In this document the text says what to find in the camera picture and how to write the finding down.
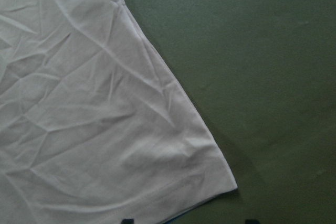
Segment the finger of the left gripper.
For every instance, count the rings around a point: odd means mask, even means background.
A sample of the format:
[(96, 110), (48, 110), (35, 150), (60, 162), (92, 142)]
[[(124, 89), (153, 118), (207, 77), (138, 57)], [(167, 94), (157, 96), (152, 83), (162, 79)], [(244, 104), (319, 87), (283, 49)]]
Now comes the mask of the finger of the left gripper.
[(122, 219), (121, 224), (134, 224), (134, 219)]
[(256, 219), (246, 219), (245, 224), (256, 224)]

